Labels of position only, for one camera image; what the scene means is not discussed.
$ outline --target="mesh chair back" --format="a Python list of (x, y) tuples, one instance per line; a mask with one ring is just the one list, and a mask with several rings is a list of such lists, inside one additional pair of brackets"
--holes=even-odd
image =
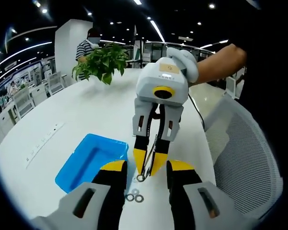
[(216, 185), (242, 214), (259, 219), (282, 193), (273, 153), (252, 115), (224, 95), (205, 120)]

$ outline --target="power outlet strip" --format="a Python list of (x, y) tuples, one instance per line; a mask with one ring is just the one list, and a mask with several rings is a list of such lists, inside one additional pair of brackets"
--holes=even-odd
[(56, 123), (53, 128), (38, 142), (25, 159), (25, 168), (27, 169), (31, 161), (42, 149), (42, 147), (55, 135), (55, 133), (64, 126), (65, 123)]

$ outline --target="striped shirt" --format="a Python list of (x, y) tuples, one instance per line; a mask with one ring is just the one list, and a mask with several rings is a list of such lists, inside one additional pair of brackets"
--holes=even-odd
[[(77, 46), (76, 61), (78, 61), (78, 59), (81, 58), (81, 57), (89, 55), (92, 51), (93, 51), (93, 48), (91, 47), (91, 45), (86, 40), (84, 40), (83, 42), (81, 42)], [(80, 80), (85, 79), (84, 74), (80, 73), (78, 78)]]

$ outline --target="blue plastic tray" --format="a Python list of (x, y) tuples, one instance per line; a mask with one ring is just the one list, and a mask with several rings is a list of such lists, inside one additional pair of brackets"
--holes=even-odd
[(55, 182), (69, 193), (83, 182), (91, 182), (105, 164), (126, 160), (128, 144), (87, 134), (59, 171)]

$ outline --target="white pillar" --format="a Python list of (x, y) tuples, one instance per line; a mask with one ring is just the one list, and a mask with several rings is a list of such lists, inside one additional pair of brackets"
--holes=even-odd
[(55, 35), (54, 52), (57, 72), (67, 74), (67, 86), (75, 83), (72, 78), (72, 68), (77, 65), (77, 46), (87, 37), (87, 32), (93, 27), (92, 22), (70, 19), (61, 26)]

